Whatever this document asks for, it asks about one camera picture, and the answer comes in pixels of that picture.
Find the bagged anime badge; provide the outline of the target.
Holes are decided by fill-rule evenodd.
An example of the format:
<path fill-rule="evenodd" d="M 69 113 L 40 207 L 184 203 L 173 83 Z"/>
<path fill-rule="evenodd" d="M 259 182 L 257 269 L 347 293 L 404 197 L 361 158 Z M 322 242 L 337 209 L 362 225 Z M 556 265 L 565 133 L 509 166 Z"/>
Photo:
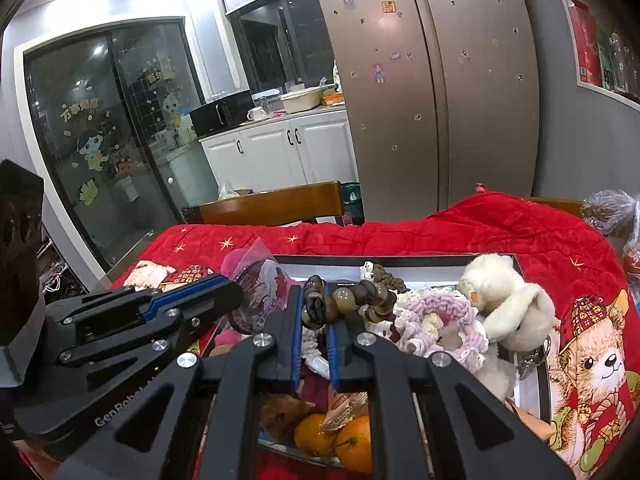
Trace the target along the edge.
<path fill-rule="evenodd" d="M 261 238 L 247 247 L 248 266 L 238 284 L 243 293 L 240 306 L 233 310 L 233 318 L 247 335 L 259 333 L 272 312 L 285 310 L 288 293 L 295 281 L 288 276 L 280 262 Z"/>

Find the white knitted scrunchie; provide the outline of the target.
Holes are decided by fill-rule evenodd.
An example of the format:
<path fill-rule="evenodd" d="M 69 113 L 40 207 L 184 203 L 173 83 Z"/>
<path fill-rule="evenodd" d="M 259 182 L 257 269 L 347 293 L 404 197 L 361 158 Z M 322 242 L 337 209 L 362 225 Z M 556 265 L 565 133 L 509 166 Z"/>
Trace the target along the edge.
<path fill-rule="evenodd" d="M 315 330 L 310 330 L 306 327 L 302 329 L 300 355 L 302 356 L 302 360 L 306 367 L 314 372 L 314 374 L 317 374 L 326 380 L 331 378 L 330 364 L 329 361 L 322 356 L 318 345 L 318 333 Z"/>

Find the lower orange mandarin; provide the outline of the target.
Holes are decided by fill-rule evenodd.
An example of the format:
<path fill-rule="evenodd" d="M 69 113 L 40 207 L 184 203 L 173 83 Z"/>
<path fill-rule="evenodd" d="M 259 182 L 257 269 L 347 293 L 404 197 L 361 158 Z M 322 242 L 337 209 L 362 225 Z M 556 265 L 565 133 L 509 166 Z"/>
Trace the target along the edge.
<path fill-rule="evenodd" d="M 294 430 L 294 442 L 300 452 L 311 457 L 329 457 L 334 454 L 337 432 L 326 429 L 326 416 L 314 413 L 304 418 Z"/>

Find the orange mandarin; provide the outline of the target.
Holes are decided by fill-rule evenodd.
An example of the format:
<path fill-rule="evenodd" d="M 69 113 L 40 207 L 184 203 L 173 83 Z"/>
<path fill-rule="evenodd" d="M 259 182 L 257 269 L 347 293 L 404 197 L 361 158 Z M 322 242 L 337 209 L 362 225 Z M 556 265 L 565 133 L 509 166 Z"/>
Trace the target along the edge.
<path fill-rule="evenodd" d="M 311 457 L 329 457 L 334 454 L 337 432 L 326 429 L 326 416 L 314 413 L 304 418 L 294 430 L 294 442 L 300 452 Z"/>
<path fill-rule="evenodd" d="M 351 420 L 338 433 L 334 453 L 348 470 L 372 472 L 372 441 L 370 418 L 363 415 Z"/>

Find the upper orange mandarin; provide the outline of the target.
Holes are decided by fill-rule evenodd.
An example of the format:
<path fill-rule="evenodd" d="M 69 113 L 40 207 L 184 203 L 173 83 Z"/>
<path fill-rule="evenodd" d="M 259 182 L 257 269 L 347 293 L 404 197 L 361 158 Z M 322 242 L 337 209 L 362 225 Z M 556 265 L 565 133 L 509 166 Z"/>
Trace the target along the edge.
<path fill-rule="evenodd" d="M 338 433 L 334 453 L 348 470 L 372 472 L 372 441 L 370 418 L 363 415 L 351 420 Z"/>

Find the white plush bear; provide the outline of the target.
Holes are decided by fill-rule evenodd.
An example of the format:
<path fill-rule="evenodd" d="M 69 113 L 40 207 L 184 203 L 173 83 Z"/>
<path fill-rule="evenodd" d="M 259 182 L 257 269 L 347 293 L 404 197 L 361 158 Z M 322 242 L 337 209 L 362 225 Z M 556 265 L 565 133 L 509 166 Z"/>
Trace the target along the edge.
<path fill-rule="evenodd" d="M 474 376 L 504 401 L 513 392 L 516 367 L 499 350 L 527 354 L 542 347 L 554 322 L 553 301 L 540 285 L 524 280 L 512 257 L 498 254 L 475 257 L 458 291 L 477 308 L 488 339 L 485 362 Z"/>

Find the red teddy bear blanket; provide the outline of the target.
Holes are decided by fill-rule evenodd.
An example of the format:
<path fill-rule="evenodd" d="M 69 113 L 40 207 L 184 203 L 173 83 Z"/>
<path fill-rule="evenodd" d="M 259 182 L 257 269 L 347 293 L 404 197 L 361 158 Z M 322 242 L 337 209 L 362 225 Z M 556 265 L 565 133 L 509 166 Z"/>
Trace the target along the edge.
<path fill-rule="evenodd" d="M 567 212 L 485 192 L 418 221 L 297 226 L 173 226 L 120 277 L 141 288 L 229 273 L 255 240 L 275 255 L 511 254 L 555 306 L 551 446 L 579 479 L 612 462 L 639 409 L 639 317 L 610 243 Z"/>

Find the glass sliding door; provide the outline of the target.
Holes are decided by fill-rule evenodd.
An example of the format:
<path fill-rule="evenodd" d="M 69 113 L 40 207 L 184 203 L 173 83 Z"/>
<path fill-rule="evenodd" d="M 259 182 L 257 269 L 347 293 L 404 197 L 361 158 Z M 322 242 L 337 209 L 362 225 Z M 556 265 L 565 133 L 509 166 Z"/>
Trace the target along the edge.
<path fill-rule="evenodd" d="M 102 270 L 216 198 L 191 118 L 204 93 L 182 21 L 83 32 L 27 52 L 23 66 L 44 166 Z"/>

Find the wooden chair back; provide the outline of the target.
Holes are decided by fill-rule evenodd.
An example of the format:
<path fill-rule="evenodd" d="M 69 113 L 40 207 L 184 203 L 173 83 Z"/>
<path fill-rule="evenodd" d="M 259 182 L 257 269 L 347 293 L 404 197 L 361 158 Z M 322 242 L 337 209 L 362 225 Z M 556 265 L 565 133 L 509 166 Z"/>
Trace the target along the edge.
<path fill-rule="evenodd" d="M 285 226 L 344 212 L 340 182 L 329 181 L 215 200 L 183 208 L 182 215 L 189 224 Z"/>

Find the black microwave oven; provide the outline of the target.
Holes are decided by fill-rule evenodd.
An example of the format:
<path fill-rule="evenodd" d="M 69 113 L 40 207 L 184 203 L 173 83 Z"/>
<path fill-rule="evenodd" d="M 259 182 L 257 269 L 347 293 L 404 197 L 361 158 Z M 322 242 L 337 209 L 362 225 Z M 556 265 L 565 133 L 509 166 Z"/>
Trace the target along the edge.
<path fill-rule="evenodd" d="M 190 113 L 198 138 L 238 128 L 254 107 L 250 90 L 238 91 L 204 104 Z"/>

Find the white kitchen cabinet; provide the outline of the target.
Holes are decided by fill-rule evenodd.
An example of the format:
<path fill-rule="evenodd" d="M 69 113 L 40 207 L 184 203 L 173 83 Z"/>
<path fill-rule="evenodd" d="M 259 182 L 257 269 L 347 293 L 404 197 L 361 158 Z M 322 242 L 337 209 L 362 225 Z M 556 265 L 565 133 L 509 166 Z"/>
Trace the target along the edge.
<path fill-rule="evenodd" d="M 346 107 L 320 106 L 201 140 L 218 184 L 255 193 L 358 180 Z"/>

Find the clear plastic bag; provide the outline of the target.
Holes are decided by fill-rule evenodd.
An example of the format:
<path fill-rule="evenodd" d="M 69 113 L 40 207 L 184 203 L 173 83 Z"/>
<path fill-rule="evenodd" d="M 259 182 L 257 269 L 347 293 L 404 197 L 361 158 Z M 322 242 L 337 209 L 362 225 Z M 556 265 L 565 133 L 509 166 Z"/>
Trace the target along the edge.
<path fill-rule="evenodd" d="M 639 245 L 639 195 L 602 190 L 582 201 L 582 218 L 599 231 L 623 258 Z"/>

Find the cream plastic basin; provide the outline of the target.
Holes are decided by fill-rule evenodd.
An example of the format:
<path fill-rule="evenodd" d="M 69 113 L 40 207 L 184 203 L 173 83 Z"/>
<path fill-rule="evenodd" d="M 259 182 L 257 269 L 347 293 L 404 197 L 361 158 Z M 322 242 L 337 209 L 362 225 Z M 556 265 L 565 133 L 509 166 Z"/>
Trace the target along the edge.
<path fill-rule="evenodd" d="M 288 114 L 296 114 L 313 110 L 321 104 L 322 89 L 312 87 L 285 93 L 280 96 L 283 108 Z"/>

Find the silver double door refrigerator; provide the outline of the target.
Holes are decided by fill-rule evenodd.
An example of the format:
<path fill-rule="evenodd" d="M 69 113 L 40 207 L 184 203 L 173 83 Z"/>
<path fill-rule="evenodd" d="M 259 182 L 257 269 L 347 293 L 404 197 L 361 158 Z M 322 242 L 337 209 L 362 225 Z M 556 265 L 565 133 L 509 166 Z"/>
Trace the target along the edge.
<path fill-rule="evenodd" d="M 319 0 L 364 216 L 421 219 L 478 184 L 532 192 L 539 133 L 524 0 Z"/>

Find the white wall shelf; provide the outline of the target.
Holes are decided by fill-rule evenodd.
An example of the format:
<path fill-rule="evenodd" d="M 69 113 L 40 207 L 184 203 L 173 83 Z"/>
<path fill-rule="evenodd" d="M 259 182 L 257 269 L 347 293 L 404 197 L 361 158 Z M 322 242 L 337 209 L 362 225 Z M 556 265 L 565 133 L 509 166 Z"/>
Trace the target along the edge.
<path fill-rule="evenodd" d="M 563 0 L 578 87 L 639 108 L 639 34 L 620 0 Z"/>

